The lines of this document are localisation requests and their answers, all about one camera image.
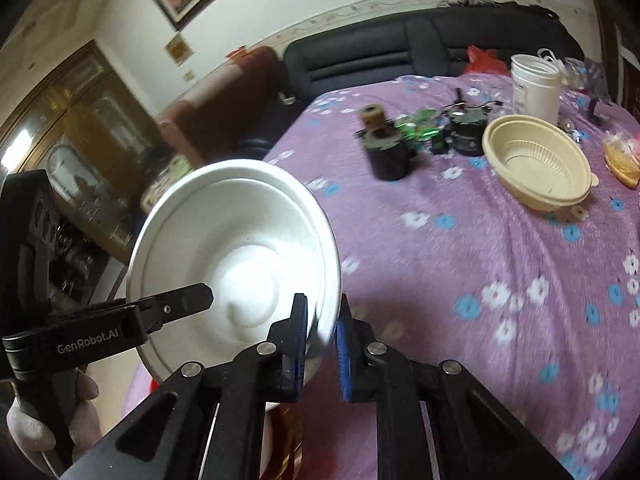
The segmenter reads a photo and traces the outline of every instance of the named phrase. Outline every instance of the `white bowl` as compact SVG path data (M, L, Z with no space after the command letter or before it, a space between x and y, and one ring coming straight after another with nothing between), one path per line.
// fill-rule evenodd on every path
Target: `white bowl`
M231 361L308 298L305 382L335 328L341 293L334 233L312 193L280 168L228 160L201 168L154 207L129 267L127 300L204 282L209 310L174 321L138 348L164 381L188 361Z

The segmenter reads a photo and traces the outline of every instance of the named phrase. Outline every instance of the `glass cabinet door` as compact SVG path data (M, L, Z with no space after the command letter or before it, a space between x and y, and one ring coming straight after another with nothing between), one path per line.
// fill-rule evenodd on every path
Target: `glass cabinet door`
M110 182L84 158L58 121L38 144L26 170L46 170L60 211L109 254L127 263L134 213Z

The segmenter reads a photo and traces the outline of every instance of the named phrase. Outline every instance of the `beige bowl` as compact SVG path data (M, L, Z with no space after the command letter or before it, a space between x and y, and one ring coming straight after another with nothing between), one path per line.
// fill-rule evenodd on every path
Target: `beige bowl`
M504 187L538 211L580 203L598 185L580 147L560 128L535 117L496 119L484 131L482 148Z

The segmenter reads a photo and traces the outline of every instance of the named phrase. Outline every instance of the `sofa cushion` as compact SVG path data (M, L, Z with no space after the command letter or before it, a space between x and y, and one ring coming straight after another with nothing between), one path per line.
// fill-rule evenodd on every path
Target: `sofa cushion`
M497 49L507 63L513 54L540 48L584 58L551 11L503 5L416 10L353 23L294 41L284 63L293 93L311 101L331 90L401 75L460 75L472 44Z
M279 97L273 99L260 118L238 136L238 149L264 148L270 150L280 137L305 111L308 102L296 100L286 105Z

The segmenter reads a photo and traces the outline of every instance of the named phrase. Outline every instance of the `plastic bag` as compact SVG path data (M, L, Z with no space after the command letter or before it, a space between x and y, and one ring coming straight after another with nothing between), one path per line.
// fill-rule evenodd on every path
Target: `plastic bag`
M463 73L484 73L484 74L502 74L509 75L507 64L495 57L496 50L481 50L480 48L470 45L466 48L469 56L469 64L465 66Z
M607 133L603 141L604 159L616 178L634 189L640 181L640 140L626 133Z

